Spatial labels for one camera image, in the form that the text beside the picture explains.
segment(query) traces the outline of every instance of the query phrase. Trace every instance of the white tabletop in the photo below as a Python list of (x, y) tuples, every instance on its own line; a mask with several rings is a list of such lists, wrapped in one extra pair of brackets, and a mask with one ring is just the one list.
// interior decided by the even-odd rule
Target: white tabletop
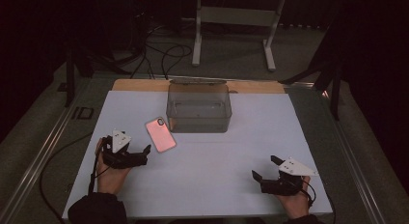
[[(132, 137), (128, 151), (151, 144), (145, 123), (166, 119), (167, 92), (108, 94), (94, 135), (68, 198), (68, 208), (87, 194), (100, 137), (114, 128)], [(231, 94), (232, 118), (226, 133), (173, 133), (177, 146), (148, 164), (131, 170), (118, 195), (129, 217), (175, 218), (255, 216), (284, 213), (278, 200), (260, 192), (252, 170), (276, 180), (278, 167), (270, 156), (293, 157), (312, 169), (314, 159), (286, 94)], [(312, 177), (316, 201), (311, 213), (332, 212), (320, 177)]]

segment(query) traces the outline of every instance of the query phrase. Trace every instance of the transparent plastic box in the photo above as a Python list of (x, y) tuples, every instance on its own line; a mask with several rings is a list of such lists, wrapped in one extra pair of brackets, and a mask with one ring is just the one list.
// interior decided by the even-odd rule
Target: transparent plastic box
[(232, 116), (223, 80), (172, 80), (166, 114), (171, 132), (226, 132)]

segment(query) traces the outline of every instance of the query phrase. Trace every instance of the phone case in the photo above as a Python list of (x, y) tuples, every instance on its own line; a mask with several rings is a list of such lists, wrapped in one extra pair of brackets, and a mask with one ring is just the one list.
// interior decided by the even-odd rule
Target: phone case
[(156, 149), (163, 153), (177, 145), (172, 133), (166, 126), (166, 122), (162, 117), (158, 117), (146, 123), (148, 134), (153, 141)]

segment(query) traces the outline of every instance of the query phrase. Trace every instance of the white stand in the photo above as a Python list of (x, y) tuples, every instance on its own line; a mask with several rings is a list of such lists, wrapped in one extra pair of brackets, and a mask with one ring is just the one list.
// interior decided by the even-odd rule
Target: white stand
[(202, 6), (202, 0), (198, 0), (197, 11), (196, 11), (196, 39), (195, 39), (195, 46), (193, 48), (192, 65), (197, 67), (201, 61), (201, 47), (202, 47), (201, 24), (202, 22), (244, 24), (244, 25), (267, 26), (271, 28), (271, 32), (270, 32), (270, 35), (268, 36), (268, 39), (263, 41), (263, 47), (264, 47), (264, 53), (265, 53), (265, 58), (267, 61), (268, 70), (275, 71), (276, 66), (274, 64), (273, 54), (271, 51), (271, 43), (273, 42), (273, 37), (274, 37), (274, 34), (276, 33), (277, 26), (280, 20), (281, 11), (283, 9), (285, 1), (286, 0), (280, 0), (279, 5), (275, 11), (262, 11), (262, 10), (205, 7), (205, 6)]

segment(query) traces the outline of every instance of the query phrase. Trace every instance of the sleeve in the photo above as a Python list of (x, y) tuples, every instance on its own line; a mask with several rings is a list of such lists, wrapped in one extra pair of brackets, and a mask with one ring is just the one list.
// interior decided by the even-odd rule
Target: sleeve
[(127, 223), (123, 202), (119, 202), (117, 196), (109, 193), (84, 196), (69, 208), (68, 219), (73, 224)]
[(285, 222), (284, 224), (324, 224), (324, 223), (319, 221), (315, 215), (310, 214), (295, 219), (289, 219), (289, 221)]

